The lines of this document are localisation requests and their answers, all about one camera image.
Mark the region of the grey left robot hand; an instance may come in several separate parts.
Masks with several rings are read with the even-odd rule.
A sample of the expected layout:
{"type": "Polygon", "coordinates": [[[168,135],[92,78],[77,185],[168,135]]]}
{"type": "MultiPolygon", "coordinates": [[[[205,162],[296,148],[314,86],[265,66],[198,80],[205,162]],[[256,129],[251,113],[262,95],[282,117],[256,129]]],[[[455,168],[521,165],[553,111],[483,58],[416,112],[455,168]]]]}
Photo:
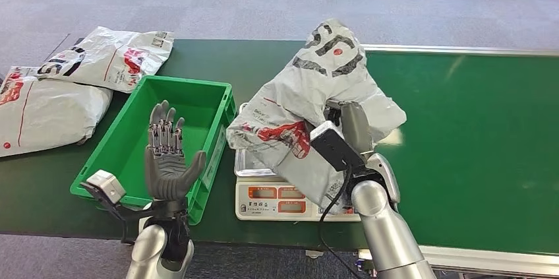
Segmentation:
{"type": "Polygon", "coordinates": [[[176,109],[167,100],[157,103],[150,114],[148,144],[144,150],[144,176],[148,194],[159,201],[179,201],[204,171],[206,152],[194,153],[187,164],[183,150],[185,119],[175,118],[176,109]]]}

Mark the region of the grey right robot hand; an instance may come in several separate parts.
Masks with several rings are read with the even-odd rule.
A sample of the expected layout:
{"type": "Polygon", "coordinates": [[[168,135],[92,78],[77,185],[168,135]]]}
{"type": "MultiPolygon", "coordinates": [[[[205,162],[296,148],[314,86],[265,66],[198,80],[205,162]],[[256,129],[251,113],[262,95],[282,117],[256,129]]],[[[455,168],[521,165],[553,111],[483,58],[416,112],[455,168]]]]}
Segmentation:
{"type": "Polygon", "coordinates": [[[341,130],[345,141],[359,154],[374,152],[367,115],[357,102],[326,102],[326,119],[341,130]]]}

